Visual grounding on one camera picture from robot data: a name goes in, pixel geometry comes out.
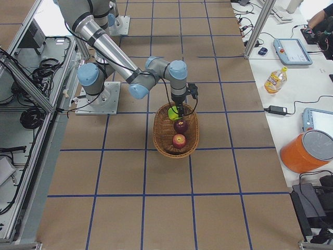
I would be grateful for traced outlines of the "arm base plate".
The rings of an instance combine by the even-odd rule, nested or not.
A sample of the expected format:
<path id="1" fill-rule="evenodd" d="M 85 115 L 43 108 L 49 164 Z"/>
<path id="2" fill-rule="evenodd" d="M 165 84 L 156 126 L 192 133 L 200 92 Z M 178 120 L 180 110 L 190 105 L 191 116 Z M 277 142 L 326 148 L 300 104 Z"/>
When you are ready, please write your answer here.
<path id="1" fill-rule="evenodd" d="M 109 27 L 111 36 L 127 36 L 130 27 L 130 16 L 120 16 L 122 20 L 122 26 L 120 28 Z"/>
<path id="2" fill-rule="evenodd" d="M 105 81 L 104 89 L 99 95 L 86 94 L 86 88 L 81 88 L 81 94 L 85 95 L 77 102 L 74 110 L 76 115 L 116 115 L 121 90 L 121 82 Z"/>

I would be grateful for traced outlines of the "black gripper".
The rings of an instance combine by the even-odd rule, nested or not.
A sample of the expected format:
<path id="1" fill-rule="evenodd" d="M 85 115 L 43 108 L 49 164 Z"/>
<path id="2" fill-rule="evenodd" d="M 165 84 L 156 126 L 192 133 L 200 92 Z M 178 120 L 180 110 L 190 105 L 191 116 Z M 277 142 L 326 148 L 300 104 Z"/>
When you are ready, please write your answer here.
<path id="1" fill-rule="evenodd" d="M 171 90 L 171 99 L 177 106 L 178 118 L 182 119 L 184 116 L 183 102 L 187 96 L 187 91 Z"/>

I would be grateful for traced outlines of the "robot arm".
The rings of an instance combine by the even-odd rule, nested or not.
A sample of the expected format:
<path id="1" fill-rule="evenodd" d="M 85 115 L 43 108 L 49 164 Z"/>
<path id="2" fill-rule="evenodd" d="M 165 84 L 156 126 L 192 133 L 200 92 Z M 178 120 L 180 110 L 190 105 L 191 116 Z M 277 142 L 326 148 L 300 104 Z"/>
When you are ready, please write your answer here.
<path id="1" fill-rule="evenodd" d="M 118 11 L 116 0 L 109 1 L 108 24 L 109 24 L 110 28 L 115 27 L 118 29 L 122 26 L 122 20 L 119 16 L 119 11 Z"/>
<path id="2" fill-rule="evenodd" d="M 176 113 L 183 117 L 183 102 L 187 92 L 187 65 L 182 60 L 168 62 L 150 56 L 145 70 L 136 66 L 112 40 L 109 32 L 109 1 L 58 1 L 61 14 L 69 29 L 93 47 L 99 57 L 106 60 L 130 85 L 130 94 L 142 99 L 158 83 L 166 79 L 170 83 L 171 99 Z"/>

